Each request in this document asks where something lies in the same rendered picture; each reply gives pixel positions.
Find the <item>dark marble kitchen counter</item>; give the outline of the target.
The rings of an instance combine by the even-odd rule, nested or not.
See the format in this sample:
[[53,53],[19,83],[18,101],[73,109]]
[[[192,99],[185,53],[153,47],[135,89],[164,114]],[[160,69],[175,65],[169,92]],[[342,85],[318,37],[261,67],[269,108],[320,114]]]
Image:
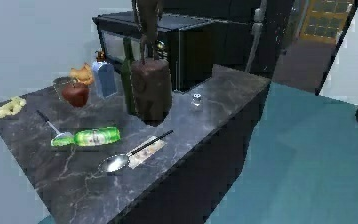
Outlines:
[[[172,108],[157,127],[125,111],[124,98],[105,100],[96,95],[74,108],[58,99],[48,87],[25,95],[26,106],[15,116],[0,119],[0,137],[57,224],[108,224],[119,221],[178,163],[213,140],[219,156],[242,154],[233,148],[250,138],[260,120],[270,81],[267,78],[221,66],[196,87],[200,109],[191,105],[191,93],[175,93]],[[115,126],[120,141],[97,147],[51,147],[47,115],[62,131]],[[134,169],[116,176],[99,171],[110,155],[127,153],[151,136],[163,136],[165,145]]]

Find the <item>pale rectangular card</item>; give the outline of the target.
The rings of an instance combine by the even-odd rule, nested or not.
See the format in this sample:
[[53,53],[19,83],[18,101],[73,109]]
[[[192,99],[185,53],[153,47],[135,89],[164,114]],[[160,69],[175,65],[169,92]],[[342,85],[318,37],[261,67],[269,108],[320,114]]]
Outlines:
[[131,169],[136,168],[140,164],[144,163],[151,155],[155,154],[158,150],[163,148],[166,145],[166,142],[163,140],[158,140],[150,146],[142,149],[136,154],[130,157],[129,167]]

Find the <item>dark green glass bottle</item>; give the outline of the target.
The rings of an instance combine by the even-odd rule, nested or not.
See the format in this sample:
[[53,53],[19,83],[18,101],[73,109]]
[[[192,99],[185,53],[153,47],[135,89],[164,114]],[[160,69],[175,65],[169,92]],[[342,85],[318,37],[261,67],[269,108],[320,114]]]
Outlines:
[[131,39],[129,37],[125,37],[123,39],[123,50],[125,59],[123,60],[121,67],[121,79],[125,97],[125,104],[127,113],[131,115],[136,114],[134,96],[132,92],[131,85],[131,64],[134,61],[134,56],[132,52]]

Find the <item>black microwave oven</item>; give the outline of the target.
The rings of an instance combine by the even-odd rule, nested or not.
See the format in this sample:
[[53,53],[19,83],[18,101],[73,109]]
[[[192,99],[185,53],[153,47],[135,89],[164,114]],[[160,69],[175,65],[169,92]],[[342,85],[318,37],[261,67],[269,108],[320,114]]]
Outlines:
[[[140,59],[141,32],[130,11],[102,14],[92,19],[108,60],[119,68],[125,59],[123,39],[131,39]],[[253,42],[250,23],[165,13],[158,22],[158,55],[169,63],[172,89],[186,92],[208,79],[215,64],[245,71]],[[274,61],[265,53],[262,30],[251,73],[267,73]]]

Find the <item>blue soap dispenser bottle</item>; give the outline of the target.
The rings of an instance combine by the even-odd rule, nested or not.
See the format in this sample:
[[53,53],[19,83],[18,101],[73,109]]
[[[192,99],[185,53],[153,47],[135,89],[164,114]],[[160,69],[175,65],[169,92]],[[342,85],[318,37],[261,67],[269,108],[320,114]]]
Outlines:
[[117,92],[114,67],[106,60],[103,51],[97,51],[96,60],[92,63],[92,72],[99,97],[107,98]]

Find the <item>lying green plastic bottle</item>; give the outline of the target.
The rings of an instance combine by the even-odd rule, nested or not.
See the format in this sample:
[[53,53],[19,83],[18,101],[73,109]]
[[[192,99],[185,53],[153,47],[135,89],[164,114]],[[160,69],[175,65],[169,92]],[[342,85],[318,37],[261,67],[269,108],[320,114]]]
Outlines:
[[81,147],[100,146],[112,144],[121,139],[120,131],[117,127],[104,127],[88,129],[76,132],[75,134],[60,133],[55,136],[50,144],[53,147],[77,145]]

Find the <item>orange bread piece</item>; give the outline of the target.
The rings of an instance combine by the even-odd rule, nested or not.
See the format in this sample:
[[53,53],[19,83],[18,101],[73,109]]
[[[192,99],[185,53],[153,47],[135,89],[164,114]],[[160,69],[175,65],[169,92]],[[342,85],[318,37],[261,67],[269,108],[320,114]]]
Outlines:
[[91,67],[87,63],[84,63],[81,69],[72,68],[69,76],[84,85],[91,85],[94,82]]

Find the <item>red apple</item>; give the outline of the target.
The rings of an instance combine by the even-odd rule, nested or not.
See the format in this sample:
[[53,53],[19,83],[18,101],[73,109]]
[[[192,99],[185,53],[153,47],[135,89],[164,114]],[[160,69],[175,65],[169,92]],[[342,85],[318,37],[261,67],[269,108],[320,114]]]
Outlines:
[[70,83],[63,88],[62,97],[73,107],[83,107],[89,98],[89,88],[79,82]]

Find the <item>clear glass bowl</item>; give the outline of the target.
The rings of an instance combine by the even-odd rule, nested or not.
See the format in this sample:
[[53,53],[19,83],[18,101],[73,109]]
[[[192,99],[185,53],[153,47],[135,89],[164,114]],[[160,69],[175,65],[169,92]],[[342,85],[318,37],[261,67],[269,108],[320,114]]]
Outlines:
[[69,77],[69,76],[64,76],[64,77],[58,77],[53,81],[53,88],[58,96],[58,98],[63,101],[64,98],[62,96],[62,91],[65,88],[65,86],[67,84],[72,84],[75,83],[76,79]]

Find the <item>yellow sliced food piece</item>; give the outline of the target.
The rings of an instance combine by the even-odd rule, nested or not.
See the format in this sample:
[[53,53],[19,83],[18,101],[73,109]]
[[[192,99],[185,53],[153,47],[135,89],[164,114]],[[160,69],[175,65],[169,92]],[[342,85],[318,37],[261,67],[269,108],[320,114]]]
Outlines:
[[19,96],[12,97],[8,103],[0,107],[0,119],[18,114],[26,104],[25,99]]

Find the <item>yellow framed window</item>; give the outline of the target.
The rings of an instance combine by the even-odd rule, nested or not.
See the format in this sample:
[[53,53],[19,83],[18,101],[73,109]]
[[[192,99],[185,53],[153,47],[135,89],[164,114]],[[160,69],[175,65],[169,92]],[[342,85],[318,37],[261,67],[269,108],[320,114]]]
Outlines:
[[336,44],[353,6],[354,0],[309,0],[299,38]]

